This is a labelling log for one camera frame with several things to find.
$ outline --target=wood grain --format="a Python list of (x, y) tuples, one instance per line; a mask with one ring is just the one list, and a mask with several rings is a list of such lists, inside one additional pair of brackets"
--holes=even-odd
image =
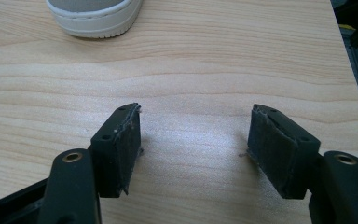
[(358, 156), (358, 88), (328, 0), (145, 0), (119, 37), (60, 30), (0, 0), (0, 198), (138, 102), (145, 154), (104, 223), (310, 223), (245, 155), (253, 104)]

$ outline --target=hole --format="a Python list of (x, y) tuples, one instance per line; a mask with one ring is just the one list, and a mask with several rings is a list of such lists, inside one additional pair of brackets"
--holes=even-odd
[(62, 160), (64, 162), (73, 162), (73, 161), (78, 161), (83, 157), (83, 155), (81, 153), (78, 152), (74, 152), (74, 153), (70, 153), (68, 155), (66, 155)]
[(70, 223), (75, 223), (75, 221), (76, 221), (76, 216), (73, 214), (70, 214), (70, 215), (60, 217), (60, 219), (58, 219), (58, 221), (57, 221), (57, 224), (70, 224)]
[(300, 137), (300, 140), (303, 142), (308, 142), (309, 138), (308, 137)]
[(103, 135), (102, 139), (103, 139), (103, 140), (109, 140), (109, 139), (110, 139), (110, 135), (107, 135), (107, 134), (106, 134), (106, 135)]
[(349, 156), (346, 156), (343, 154), (336, 155), (335, 157), (338, 161), (340, 161), (344, 164), (347, 164), (347, 165), (354, 165), (357, 163), (357, 161), (354, 160), (352, 157), (349, 157)]

